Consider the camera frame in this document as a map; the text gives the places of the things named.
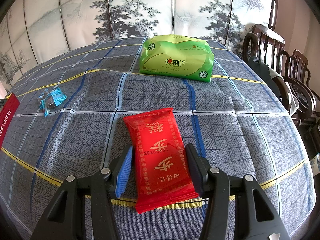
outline white cup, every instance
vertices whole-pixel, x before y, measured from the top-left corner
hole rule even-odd
[[[317,153],[317,155],[310,161],[310,165],[313,176],[316,176],[318,173],[320,173],[320,153]]]

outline table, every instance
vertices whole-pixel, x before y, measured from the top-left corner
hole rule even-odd
[[[92,175],[119,156],[130,136],[123,117],[173,107],[183,142],[232,176],[252,174],[292,239],[306,231],[316,201],[310,163],[300,135],[268,86],[233,52],[208,40],[215,55],[210,83],[139,73],[146,37],[79,48],[38,65],[11,92],[20,106],[0,152],[0,203],[24,239],[68,175]],[[67,99],[48,117],[41,91],[57,86]],[[132,171],[114,212],[121,239],[198,239],[206,200],[197,198],[144,214]],[[86,199],[87,239],[92,239]],[[230,196],[228,239],[235,200]]]

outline wrapped candy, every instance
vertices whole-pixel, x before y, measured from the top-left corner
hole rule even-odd
[[[172,110],[123,118],[135,147],[138,213],[198,197]]]

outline chair backrest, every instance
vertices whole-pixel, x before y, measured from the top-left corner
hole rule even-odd
[[[308,72],[307,87],[309,87],[310,71],[307,69],[308,59],[297,49],[293,51],[292,57],[295,58],[293,65],[291,64],[292,77],[304,83],[306,72]]]
[[[255,24],[252,32],[259,39],[256,55],[258,59],[281,74],[282,56],[286,56],[286,66],[290,63],[290,55],[284,50],[284,38],[262,24]]]

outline silver screw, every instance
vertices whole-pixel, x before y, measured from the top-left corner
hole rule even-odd
[[[110,169],[109,168],[103,168],[100,172],[102,174],[108,174],[110,172]]]
[[[69,175],[68,177],[67,177],[67,181],[68,182],[72,182],[72,181],[74,181],[75,180],[75,176],[73,176],[73,175]]]
[[[251,175],[246,175],[244,177],[247,181],[253,181],[253,177]]]
[[[219,169],[218,169],[217,167],[211,167],[211,168],[210,168],[210,171],[211,171],[212,173],[219,173]]]

